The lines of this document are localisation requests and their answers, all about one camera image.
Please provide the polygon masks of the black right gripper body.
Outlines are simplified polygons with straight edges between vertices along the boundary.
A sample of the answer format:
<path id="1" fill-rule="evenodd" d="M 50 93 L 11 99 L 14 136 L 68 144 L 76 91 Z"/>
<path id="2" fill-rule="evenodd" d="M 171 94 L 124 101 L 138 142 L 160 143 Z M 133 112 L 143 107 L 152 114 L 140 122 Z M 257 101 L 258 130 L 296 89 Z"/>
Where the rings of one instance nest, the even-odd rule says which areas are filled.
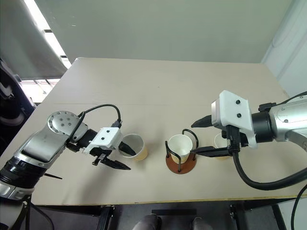
<path id="1" fill-rule="evenodd" d="M 222 137 L 226 139 L 229 150 L 240 150 L 248 145 L 247 136 L 241 133 L 238 127 L 227 125 L 222 128 Z"/>

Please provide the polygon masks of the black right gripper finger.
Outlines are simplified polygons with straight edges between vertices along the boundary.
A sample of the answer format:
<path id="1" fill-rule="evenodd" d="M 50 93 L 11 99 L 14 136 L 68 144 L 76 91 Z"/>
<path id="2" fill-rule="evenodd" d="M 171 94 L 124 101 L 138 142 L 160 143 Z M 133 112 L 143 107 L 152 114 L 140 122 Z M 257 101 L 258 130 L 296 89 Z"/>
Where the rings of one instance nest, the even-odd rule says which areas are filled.
<path id="1" fill-rule="evenodd" d="M 223 148 L 215 148 L 213 146 L 200 147 L 191 150 L 190 153 L 210 158 L 232 156 L 227 147 Z"/>
<path id="2" fill-rule="evenodd" d="M 212 127 L 212 116 L 207 115 L 197 121 L 195 121 L 191 127 L 192 128 L 202 128 L 202 127 Z"/>

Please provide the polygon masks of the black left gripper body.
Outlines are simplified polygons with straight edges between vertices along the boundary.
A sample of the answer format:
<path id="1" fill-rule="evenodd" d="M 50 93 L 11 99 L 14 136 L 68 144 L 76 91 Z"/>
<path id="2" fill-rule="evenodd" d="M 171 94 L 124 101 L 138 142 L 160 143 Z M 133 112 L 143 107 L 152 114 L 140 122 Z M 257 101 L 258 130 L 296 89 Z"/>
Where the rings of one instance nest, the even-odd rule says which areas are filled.
<path id="1" fill-rule="evenodd" d="M 101 160 L 108 158 L 111 152 L 111 150 L 101 149 L 100 147 L 92 148 L 89 154 L 96 157 L 96 159 L 92 162 L 92 165 L 97 166 L 99 163 L 101 163 Z"/>

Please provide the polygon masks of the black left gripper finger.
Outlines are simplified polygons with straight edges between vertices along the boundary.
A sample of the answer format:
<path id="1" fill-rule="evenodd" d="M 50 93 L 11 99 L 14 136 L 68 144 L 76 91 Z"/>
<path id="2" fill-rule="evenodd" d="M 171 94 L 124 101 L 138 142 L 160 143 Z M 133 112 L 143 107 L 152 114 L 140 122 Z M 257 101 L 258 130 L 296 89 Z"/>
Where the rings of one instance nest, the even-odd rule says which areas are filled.
<path id="1" fill-rule="evenodd" d="M 118 169 L 118 170 L 131 170 L 130 167 L 128 167 L 127 165 L 119 162 L 119 161 L 113 161 L 113 160 L 110 160 L 109 158 L 104 158 L 103 160 L 101 160 L 101 162 L 108 166 L 108 167 L 111 167 L 113 169 Z"/>
<path id="2" fill-rule="evenodd" d="M 119 145 L 119 150 L 128 154 L 129 156 L 135 156 L 136 152 L 126 143 L 121 142 Z"/>

